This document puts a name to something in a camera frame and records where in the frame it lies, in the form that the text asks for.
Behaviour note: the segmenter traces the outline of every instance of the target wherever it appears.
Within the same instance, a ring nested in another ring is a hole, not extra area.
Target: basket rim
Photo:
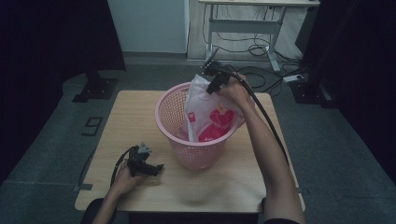
[[[185,141],[182,139],[179,139],[175,136],[173,136],[172,134],[170,134],[168,131],[165,130],[165,128],[163,127],[163,125],[161,124],[161,120],[160,120],[160,115],[159,115],[159,111],[160,111],[160,106],[163,102],[164,99],[166,99],[170,94],[172,94],[173,92],[176,91],[181,91],[184,89],[187,89],[190,86],[190,82],[185,82],[185,83],[181,83],[179,85],[176,85],[175,87],[169,89],[168,91],[166,91],[161,98],[158,100],[157,104],[155,105],[155,121],[156,124],[158,126],[158,128],[160,129],[160,131],[166,136],[168,137],[168,139],[171,139],[174,142],[177,142],[179,144],[183,144],[186,146],[190,146],[190,147],[210,147],[213,146],[215,144],[218,144],[224,140],[227,140],[227,138],[229,138],[238,128],[238,125],[234,124],[233,127],[230,129],[230,131],[228,131],[226,134],[224,134],[222,137],[217,138],[215,140],[209,141],[209,142],[189,142],[189,141]]]

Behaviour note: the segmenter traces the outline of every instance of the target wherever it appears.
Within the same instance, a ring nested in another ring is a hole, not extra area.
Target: human arm
[[[93,224],[108,223],[111,219],[120,197],[133,190],[141,181],[142,176],[131,176],[126,162],[120,165],[117,178],[104,198]]]
[[[293,176],[281,147],[260,117],[245,88],[235,78],[219,91],[233,100],[245,117],[253,151],[266,187],[264,220],[286,218],[305,223]]]

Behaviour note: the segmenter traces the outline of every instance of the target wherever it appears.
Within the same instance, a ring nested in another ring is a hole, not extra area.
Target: table top
[[[277,6],[277,7],[318,7],[319,0],[199,0],[210,5]]]
[[[153,150],[148,164],[164,164],[158,176],[149,176],[141,186],[119,203],[121,211],[136,212],[232,212],[258,213],[265,197],[262,174],[244,124],[227,140],[217,163],[205,171],[189,171],[177,161],[167,138],[158,129],[154,111],[164,91],[120,91],[111,110],[99,145],[93,155],[84,184],[91,190],[79,191],[75,207],[103,198],[120,155],[129,147],[145,142]],[[285,149],[271,97],[258,93]],[[296,181],[290,161],[290,169]]]

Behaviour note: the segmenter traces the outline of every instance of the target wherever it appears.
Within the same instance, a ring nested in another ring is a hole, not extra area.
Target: hand
[[[239,76],[248,83],[245,76]],[[246,105],[254,105],[248,91],[245,90],[242,84],[234,77],[230,77],[228,84],[218,91],[218,95],[229,98],[241,108]]]
[[[114,193],[116,197],[120,197],[121,195],[133,190],[143,180],[143,178],[144,177],[142,175],[131,176],[131,172],[126,161],[123,161],[120,164],[119,172],[117,173],[117,177],[109,192]]]

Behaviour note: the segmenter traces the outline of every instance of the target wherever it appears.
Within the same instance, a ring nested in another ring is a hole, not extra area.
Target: white plastic bag
[[[244,122],[237,105],[215,92],[207,93],[208,85],[209,81],[198,75],[192,80],[184,107],[186,122],[177,137],[190,142],[208,142],[222,137],[235,122],[238,126]]]

